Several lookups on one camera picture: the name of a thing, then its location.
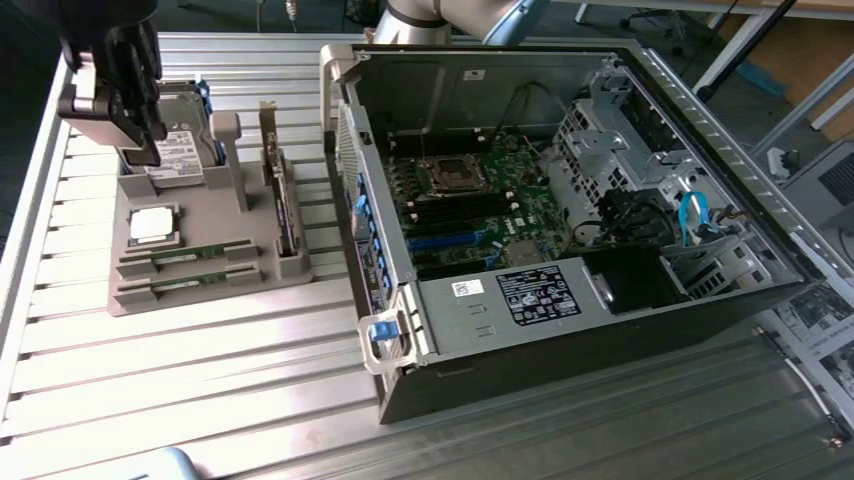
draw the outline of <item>aluminum workbench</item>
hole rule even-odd
[[[117,157],[53,115],[60,63],[0,270],[0,478],[124,479],[166,445],[205,477],[850,478],[854,449],[824,446],[810,393],[748,324],[377,425],[319,126],[317,51],[359,40],[161,35],[165,78],[202,74],[214,109],[240,115],[243,160],[260,146],[257,101],[281,109],[317,279],[120,318],[104,311]]]

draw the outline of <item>power supply label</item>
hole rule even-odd
[[[581,313],[556,265],[507,273],[495,278],[517,325],[525,326]]]

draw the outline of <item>floor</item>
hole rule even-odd
[[[160,2],[153,17],[158,31],[255,32],[256,3],[251,0],[184,0],[184,7],[178,7],[177,3]],[[297,31],[361,31],[360,25],[344,20],[343,3],[340,0],[303,2]],[[575,5],[552,4],[548,8],[532,36],[633,38],[663,53],[676,71],[684,70],[683,78],[688,84],[699,78],[722,47],[716,39],[708,42],[710,32],[699,22],[688,24],[687,53],[678,57],[670,50],[682,44],[682,40],[666,35],[668,19],[635,20],[631,29],[621,30],[617,21],[633,13],[633,9],[597,6],[592,8],[588,25],[577,25],[572,20],[577,9]],[[0,251],[10,226],[10,212],[17,203],[58,53],[50,29],[14,13],[9,0],[0,0],[0,62],[9,66],[8,71],[16,71],[16,75],[4,75],[0,79],[0,105],[12,113],[0,116],[0,140],[5,147],[0,151]],[[267,2],[263,18],[265,32],[292,31],[281,2]],[[698,48],[700,51],[686,68],[686,60],[694,56]],[[746,146],[762,138],[791,109],[783,100],[767,95],[739,76],[727,80],[710,106]],[[826,148],[827,140],[803,122],[792,129],[782,146],[796,148],[802,158],[808,160]]]

